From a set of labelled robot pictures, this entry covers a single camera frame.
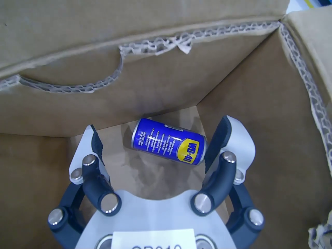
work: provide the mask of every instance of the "metal pin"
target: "metal pin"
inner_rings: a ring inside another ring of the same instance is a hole
[[[207,213],[211,211],[211,200],[210,198],[203,194],[203,193],[199,193],[195,196],[194,199],[194,205],[196,207],[196,209],[201,212],[201,213]]]
[[[236,156],[235,156],[235,154],[233,152],[230,152],[230,151],[225,151],[223,153],[223,158],[226,161],[230,162],[230,163],[236,162]]]
[[[103,197],[100,203],[100,208],[104,213],[111,213],[117,208],[118,204],[119,201],[117,196],[113,193],[110,193]]]
[[[59,208],[53,209],[51,213],[49,214],[49,224],[51,225],[57,225],[60,223],[63,219],[63,211]]]
[[[87,156],[84,157],[82,163],[85,166],[92,165],[95,162],[96,158],[97,157],[93,154],[87,155]]]
[[[82,177],[82,168],[76,168],[73,172],[70,174],[70,178],[73,180],[78,180]]]
[[[250,221],[256,226],[261,226],[264,222],[264,216],[261,211],[257,209],[251,209],[249,212]]]

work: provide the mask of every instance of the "cardboard flap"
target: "cardboard flap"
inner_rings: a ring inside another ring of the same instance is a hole
[[[0,68],[73,46],[180,25],[279,19],[289,0],[1,0]]]
[[[283,22],[291,31],[332,119],[332,6],[297,11]]]

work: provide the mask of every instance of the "can lid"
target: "can lid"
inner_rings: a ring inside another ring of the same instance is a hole
[[[134,128],[133,134],[132,134],[132,142],[130,143],[130,147],[133,148],[134,147],[134,140],[135,140],[135,136],[136,136],[136,132],[137,132],[137,128],[139,127],[140,121],[142,119],[139,119],[136,123],[136,126]]]

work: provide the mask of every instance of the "spray can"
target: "spray can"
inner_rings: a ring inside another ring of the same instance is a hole
[[[187,129],[140,119],[132,135],[131,147],[166,159],[200,164],[206,151],[206,138]]]

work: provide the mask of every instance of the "cardboard wall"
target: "cardboard wall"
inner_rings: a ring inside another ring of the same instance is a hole
[[[306,248],[325,221],[332,180],[308,94],[274,32],[198,105],[208,141],[223,115],[247,128],[256,156],[245,185],[265,216],[252,248]]]
[[[47,217],[66,190],[67,139],[0,134],[2,248],[61,248]]]
[[[114,83],[90,94],[12,85],[0,92],[0,133],[71,137],[89,124],[102,129],[195,106],[266,37],[240,34],[193,44],[188,55],[175,48],[160,56],[125,60]],[[96,82],[90,78],[110,75],[118,64],[113,58],[119,59],[114,48],[90,56],[63,59],[29,71],[28,77],[55,84]]]
[[[1,0],[0,68],[161,28],[281,18],[289,0]]]

